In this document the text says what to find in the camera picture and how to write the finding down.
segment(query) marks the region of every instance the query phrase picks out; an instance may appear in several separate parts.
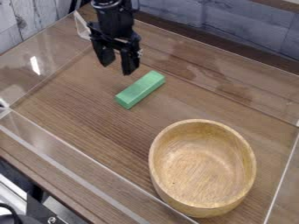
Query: green rectangular block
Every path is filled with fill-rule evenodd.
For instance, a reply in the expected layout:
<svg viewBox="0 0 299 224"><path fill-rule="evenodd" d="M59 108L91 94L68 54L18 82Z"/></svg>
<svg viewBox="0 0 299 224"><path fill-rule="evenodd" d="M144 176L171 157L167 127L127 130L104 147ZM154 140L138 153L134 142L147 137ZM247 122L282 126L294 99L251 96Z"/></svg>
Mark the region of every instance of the green rectangular block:
<svg viewBox="0 0 299 224"><path fill-rule="evenodd" d="M163 84L164 76L151 71L116 95L116 102L126 109L131 109Z"/></svg>

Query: bowl rim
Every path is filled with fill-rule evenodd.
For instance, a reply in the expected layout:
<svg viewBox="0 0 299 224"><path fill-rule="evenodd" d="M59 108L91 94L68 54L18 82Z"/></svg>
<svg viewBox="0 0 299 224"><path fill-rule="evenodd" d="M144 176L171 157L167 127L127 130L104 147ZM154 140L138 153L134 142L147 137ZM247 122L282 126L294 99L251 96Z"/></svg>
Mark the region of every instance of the bowl rim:
<svg viewBox="0 0 299 224"><path fill-rule="evenodd" d="M247 146L247 153L250 155L250 161L252 164L252 176L250 177L250 180L247 181L246 187L243 188L243 190L238 193L238 195L228 199L228 200L223 200L220 202L211 202L211 203L196 203L196 205L191 205L184 203L183 201L179 201L166 190L164 185L160 183L159 181L159 176L156 174L156 170L155 170L155 149L156 149L156 144L158 141L160 140L160 138L163 137L164 133L168 132L168 130L171 130L172 128L186 124L186 123L210 123L214 124L219 127L222 127L223 129L226 129L230 133L232 133L239 140L242 141L242 143ZM248 141L246 140L246 138L227 125L222 124L220 122L215 122L211 120L206 120L206 119L188 119L188 120L183 120L179 121L174 124L171 124L170 126L167 126L162 132L158 134L152 145L151 145L151 149L150 149L150 154L148 154L148 166L150 166L150 173L151 173L151 179L152 182L156 183L158 187L160 188L160 190L163 191L163 193L172 198L172 200L178 201L179 203L184 204L187 207L194 207L194 208L203 208L203 209L212 209L212 208L220 208L220 207L226 207L234 203L236 203L238 201L240 201L248 194L250 189L252 188L252 185L255 183L255 179L256 179L256 175L258 175L258 161L256 161L256 156L255 156L255 152L252 151L252 148L248 144Z"/></svg>

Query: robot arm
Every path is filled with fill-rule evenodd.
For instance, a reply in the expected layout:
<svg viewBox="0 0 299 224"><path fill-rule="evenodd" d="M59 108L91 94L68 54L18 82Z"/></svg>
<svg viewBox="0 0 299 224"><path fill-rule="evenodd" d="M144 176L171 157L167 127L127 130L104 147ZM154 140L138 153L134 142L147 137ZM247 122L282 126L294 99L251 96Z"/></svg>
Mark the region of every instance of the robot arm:
<svg viewBox="0 0 299 224"><path fill-rule="evenodd" d="M134 31L136 10L132 0L92 0L91 5L98 12L98 22L90 22L91 42L98 59L107 67L116 59L119 50L124 75L130 75L140 64L140 36Z"/></svg>

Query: wooden bowl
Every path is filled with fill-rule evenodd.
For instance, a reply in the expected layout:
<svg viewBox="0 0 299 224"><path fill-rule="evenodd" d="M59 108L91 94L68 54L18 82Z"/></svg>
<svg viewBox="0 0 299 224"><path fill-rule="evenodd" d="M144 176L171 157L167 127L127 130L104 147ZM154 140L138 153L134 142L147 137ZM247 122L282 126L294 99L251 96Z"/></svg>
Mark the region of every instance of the wooden bowl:
<svg viewBox="0 0 299 224"><path fill-rule="evenodd" d="M226 125L187 120L167 127L154 140L150 171L164 202L192 217L232 210L256 177L248 142Z"/></svg>

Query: green block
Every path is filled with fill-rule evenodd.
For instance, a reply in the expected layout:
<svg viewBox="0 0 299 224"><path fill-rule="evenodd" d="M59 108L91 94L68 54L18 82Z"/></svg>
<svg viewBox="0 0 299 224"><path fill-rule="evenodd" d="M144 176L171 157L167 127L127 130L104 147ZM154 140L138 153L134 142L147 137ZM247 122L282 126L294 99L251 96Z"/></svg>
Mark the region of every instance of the green block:
<svg viewBox="0 0 299 224"><path fill-rule="evenodd" d="M163 84L164 76L151 71L116 95L116 102L126 109L131 109Z"/></svg>

